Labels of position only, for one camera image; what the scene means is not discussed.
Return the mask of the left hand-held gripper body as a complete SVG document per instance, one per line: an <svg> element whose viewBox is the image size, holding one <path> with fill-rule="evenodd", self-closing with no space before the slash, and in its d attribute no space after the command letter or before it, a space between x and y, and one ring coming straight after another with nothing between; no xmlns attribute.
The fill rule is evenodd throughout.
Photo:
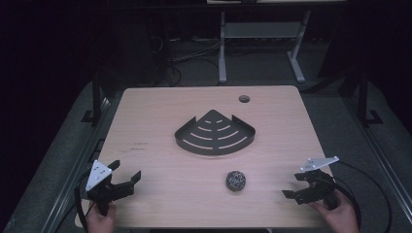
<svg viewBox="0 0 412 233"><path fill-rule="evenodd" d="M86 196L97 205L103 216L108 214L109 204L114 200L115 186L111 183L112 173L108 165L95 160L86 182Z"/></svg>

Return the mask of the person's right hand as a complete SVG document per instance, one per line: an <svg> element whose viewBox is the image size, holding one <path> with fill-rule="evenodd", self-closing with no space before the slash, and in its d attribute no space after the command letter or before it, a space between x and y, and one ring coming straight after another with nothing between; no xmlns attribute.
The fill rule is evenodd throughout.
<svg viewBox="0 0 412 233"><path fill-rule="evenodd" d="M339 206L329 210L325 204L309 203L309 206L318 212L334 233L360 233L357 216L352 203L338 190L334 191Z"/></svg>

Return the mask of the grey metal stand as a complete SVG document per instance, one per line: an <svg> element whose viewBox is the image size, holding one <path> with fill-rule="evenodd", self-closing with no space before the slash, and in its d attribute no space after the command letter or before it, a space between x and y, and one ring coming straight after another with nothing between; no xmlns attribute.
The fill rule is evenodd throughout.
<svg viewBox="0 0 412 233"><path fill-rule="evenodd" d="M219 83L227 82L225 63L225 42L228 39L295 39L292 50L287 52L293 73L299 83L305 82L305 77L297 61L309 18L310 11L303 14L301 21L292 22L227 22L225 13L221 13L220 53L219 53Z"/></svg>

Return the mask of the aluminium rail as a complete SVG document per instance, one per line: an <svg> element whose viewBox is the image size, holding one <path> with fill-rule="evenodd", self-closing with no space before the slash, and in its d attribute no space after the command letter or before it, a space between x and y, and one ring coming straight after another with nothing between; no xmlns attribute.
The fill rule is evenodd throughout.
<svg viewBox="0 0 412 233"><path fill-rule="evenodd" d="M102 117L99 123L92 127L90 123L81 122L81 126L86 128L86 133L80 148L75 152L74 162L70 165L62 188L53 201L41 233L57 233L65 219L77 212L82 196L82 183L88 177L92 158L99 153L97 148L101 148L104 142L102 126L110 106L110 101L103 97Z"/></svg>
<svg viewBox="0 0 412 233"><path fill-rule="evenodd" d="M371 148L375 160L377 161L383 176L387 180L397 203L404 212L409 223L412 225L412 197L407 193L406 188L396 174L393 166L390 164L390 161L387 159L383 149L378 145L378 141L374 137L370 127L363 124L359 119L354 101L349 98L344 98L343 103L351 116L354 118L357 128L360 130L363 138L367 141L369 147Z"/></svg>

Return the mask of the black metal corner shelf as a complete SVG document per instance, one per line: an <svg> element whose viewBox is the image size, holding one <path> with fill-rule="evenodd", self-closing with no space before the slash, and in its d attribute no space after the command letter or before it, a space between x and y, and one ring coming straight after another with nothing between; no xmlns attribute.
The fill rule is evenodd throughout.
<svg viewBox="0 0 412 233"><path fill-rule="evenodd" d="M228 118L216 110L201 119L193 117L175 132L176 144L189 152L218 156L237 152L250 145L254 127L237 116Z"/></svg>

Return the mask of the person's left hand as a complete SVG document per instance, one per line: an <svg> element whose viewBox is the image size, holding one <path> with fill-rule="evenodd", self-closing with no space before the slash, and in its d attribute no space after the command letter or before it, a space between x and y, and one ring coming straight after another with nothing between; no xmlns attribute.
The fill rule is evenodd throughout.
<svg viewBox="0 0 412 233"><path fill-rule="evenodd" d="M90 210L86 216L88 233L114 233L116 228L117 207L109 204L108 214L103 216L93 202L89 204Z"/></svg>

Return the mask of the black metal post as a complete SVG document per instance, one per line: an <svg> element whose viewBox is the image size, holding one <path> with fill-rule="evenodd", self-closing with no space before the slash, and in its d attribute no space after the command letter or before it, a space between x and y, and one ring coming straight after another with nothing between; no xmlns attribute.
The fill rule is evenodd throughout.
<svg viewBox="0 0 412 233"><path fill-rule="evenodd" d="M103 104L103 93L101 88L100 76L98 73L92 77L91 80L92 89L92 109L86 110L82 122L90 123L92 127L95 127L102 117L102 104Z"/></svg>
<svg viewBox="0 0 412 233"><path fill-rule="evenodd" d="M367 108L368 102L368 78L364 71L360 73L359 92L358 92L358 119L363 127L368 127L370 124L382 124L383 120L380 118L375 110Z"/></svg>

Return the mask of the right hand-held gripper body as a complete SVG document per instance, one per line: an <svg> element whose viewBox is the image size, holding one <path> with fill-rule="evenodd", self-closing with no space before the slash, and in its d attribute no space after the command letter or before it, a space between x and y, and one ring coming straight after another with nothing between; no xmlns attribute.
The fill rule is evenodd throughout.
<svg viewBox="0 0 412 233"><path fill-rule="evenodd" d="M334 158L308 158L305 164L300 168L300 173L310 172L314 173L314 180L309 183L309 187L305 188L310 192L310 202L324 200L326 206L330 210L338 207L337 198L334 196L336 183L328 173L322 171L322 168L338 161Z"/></svg>

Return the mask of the speckled steel wool ball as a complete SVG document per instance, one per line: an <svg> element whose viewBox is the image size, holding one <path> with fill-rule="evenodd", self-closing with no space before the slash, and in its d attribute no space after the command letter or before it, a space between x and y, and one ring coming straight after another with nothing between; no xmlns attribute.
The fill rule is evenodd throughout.
<svg viewBox="0 0 412 233"><path fill-rule="evenodd" d="M241 191L246 185L246 176L240 171L231 171L225 179L226 187L233 191Z"/></svg>

